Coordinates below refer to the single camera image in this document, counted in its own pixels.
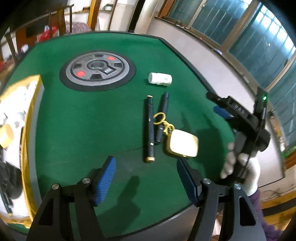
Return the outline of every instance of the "person's arm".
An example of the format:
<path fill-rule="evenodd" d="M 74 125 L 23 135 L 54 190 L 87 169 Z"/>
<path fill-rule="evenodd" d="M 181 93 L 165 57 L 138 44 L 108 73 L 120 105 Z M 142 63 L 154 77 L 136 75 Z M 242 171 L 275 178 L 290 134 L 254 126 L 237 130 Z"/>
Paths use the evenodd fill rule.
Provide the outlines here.
<path fill-rule="evenodd" d="M 228 149 L 230 152 L 228 152 L 226 155 L 226 161 L 224 163 L 223 169 L 220 174 L 220 177 L 222 179 L 226 178 L 228 175 L 233 173 L 233 167 L 237 159 L 243 166 L 246 165 L 246 162 L 248 160 L 248 155 L 245 153 L 240 154 L 237 158 L 235 157 L 233 152 L 233 149 L 234 149 L 233 142 L 228 144 Z M 245 191 L 245 193 L 248 195 L 251 203 L 254 206 L 254 209 L 263 227 L 266 240 L 277 241 L 282 232 L 280 230 L 275 230 L 273 225 L 268 225 L 263 218 L 263 212 L 262 212 L 261 203 L 260 203 L 260 191 L 258 190 L 260 166 L 259 166 L 257 157 L 250 158 L 246 166 L 246 170 L 247 170 L 247 176 L 244 184 L 242 184 L 242 188 Z"/>

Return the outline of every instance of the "gloved hand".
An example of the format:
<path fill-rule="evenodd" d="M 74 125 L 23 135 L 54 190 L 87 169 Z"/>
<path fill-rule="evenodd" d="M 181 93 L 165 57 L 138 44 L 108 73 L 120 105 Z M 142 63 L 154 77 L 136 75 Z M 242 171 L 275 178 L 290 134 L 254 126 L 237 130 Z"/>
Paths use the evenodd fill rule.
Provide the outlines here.
<path fill-rule="evenodd" d="M 220 173 L 220 177 L 222 179 L 226 178 L 228 175 L 233 173 L 233 167 L 237 159 L 242 166 L 245 166 L 249 156 L 248 154 L 241 153 L 236 159 L 233 152 L 233 149 L 234 149 L 233 142 L 228 143 L 227 148 L 230 152 L 228 152 L 226 155 L 226 158 L 225 158 L 226 161 Z M 247 176 L 244 184 L 242 184 L 242 188 L 248 196 L 251 196 L 258 189 L 258 180 L 260 176 L 260 166 L 256 156 L 250 158 L 248 165 L 246 166 L 246 171 L 247 171 Z"/>

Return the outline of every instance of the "purple sleeve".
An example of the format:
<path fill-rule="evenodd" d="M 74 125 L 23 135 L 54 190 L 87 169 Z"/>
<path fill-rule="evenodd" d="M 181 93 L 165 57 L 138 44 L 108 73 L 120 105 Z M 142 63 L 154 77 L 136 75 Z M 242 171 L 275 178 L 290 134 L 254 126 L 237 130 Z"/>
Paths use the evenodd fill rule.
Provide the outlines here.
<path fill-rule="evenodd" d="M 249 199 L 250 199 L 251 203 L 253 204 L 254 209 L 255 209 L 255 211 L 259 217 L 259 220 L 262 224 L 262 227 L 263 227 L 263 230 L 264 230 L 264 233 L 266 236 L 266 240 L 267 241 L 277 241 L 282 232 L 280 230 L 276 230 L 273 225 L 268 225 L 265 222 L 265 220 L 263 218 L 263 212 L 261 209 L 261 203 L 260 203 L 260 191 L 257 189 L 257 191 L 253 195 L 249 196 Z"/>

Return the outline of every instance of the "yellow chain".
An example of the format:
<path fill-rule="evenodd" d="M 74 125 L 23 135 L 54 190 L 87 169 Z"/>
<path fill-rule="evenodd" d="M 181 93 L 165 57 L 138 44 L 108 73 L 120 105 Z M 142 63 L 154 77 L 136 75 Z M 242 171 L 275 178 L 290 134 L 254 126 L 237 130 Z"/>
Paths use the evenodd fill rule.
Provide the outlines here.
<path fill-rule="evenodd" d="M 170 123 L 168 123 L 168 122 L 165 120 L 166 116 L 165 116 L 165 113 L 163 113 L 163 112 L 158 112 L 158 113 L 156 113 L 156 114 L 153 116 L 153 118 L 156 118 L 156 117 L 159 116 L 159 115 L 163 115 L 162 119 L 161 119 L 159 122 L 154 122 L 153 124 L 155 124 L 155 125 L 163 124 L 163 125 L 165 126 L 163 132 L 168 136 L 168 135 L 169 135 L 169 132 L 172 132 L 172 131 L 175 129 L 175 127 L 174 127 L 173 124 L 170 124 Z"/>

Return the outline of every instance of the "red button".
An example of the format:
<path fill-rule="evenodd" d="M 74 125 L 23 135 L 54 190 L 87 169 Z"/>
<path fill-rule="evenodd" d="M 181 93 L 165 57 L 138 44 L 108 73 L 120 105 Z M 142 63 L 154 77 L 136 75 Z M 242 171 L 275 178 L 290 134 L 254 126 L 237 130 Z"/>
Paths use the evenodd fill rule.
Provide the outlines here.
<path fill-rule="evenodd" d="M 79 77 L 82 77 L 82 76 L 85 75 L 85 72 L 83 72 L 83 71 L 78 71 L 78 72 L 76 73 L 76 75 L 79 76 Z"/>

